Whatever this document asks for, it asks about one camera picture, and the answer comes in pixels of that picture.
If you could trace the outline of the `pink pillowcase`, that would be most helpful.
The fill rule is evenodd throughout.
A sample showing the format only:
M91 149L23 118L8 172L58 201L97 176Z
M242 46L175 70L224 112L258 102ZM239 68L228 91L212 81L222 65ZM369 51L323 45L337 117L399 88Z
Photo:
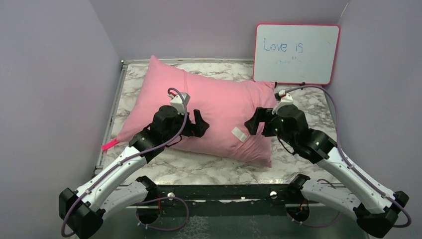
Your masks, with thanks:
M276 105L273 82L205 77L165 64L155 56L150 58L135 105L116 137L119 142L131 140L152 122L161 106L169 104L169 88L189 94L188 111L200 110L210 125L204 136L185 137L176 149L272 166L271 139L261 135L263 124L258 126L256 135L250 135L244 123L257 107ZM244 143L231 133L235 127L248 136Z

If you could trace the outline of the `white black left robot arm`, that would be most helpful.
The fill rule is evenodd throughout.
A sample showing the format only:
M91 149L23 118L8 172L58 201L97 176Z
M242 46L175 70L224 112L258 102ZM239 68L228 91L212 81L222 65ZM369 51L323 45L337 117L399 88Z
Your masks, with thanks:
M138 177L123 189L118 187L165 148L174 145L176 138L204 136L210 125L200 110L193 113L195 121L191 122L185 108L161 106L152 123L135 134L114 162L76 190L64 189L59 195L62 236L88 239L106 218L132 204L158 205L157 185L146 176Z

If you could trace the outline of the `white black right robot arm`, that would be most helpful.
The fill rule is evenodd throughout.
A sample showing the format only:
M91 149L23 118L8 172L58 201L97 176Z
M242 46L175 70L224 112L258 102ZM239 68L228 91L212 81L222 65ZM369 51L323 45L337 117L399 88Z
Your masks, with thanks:
M292 202L322 203L351 217L364 232L380 239L395 227L399 213L409 200L408 195L403 191L393 192L361 171L346 158L334 139L308 126L303 111L294 105L278 110L258 107L244 125L251 135L256 135L260 123L264 124L263 136L284 141L293 149L293 154L323 168L349 190L334 189L298 174L287 189Z

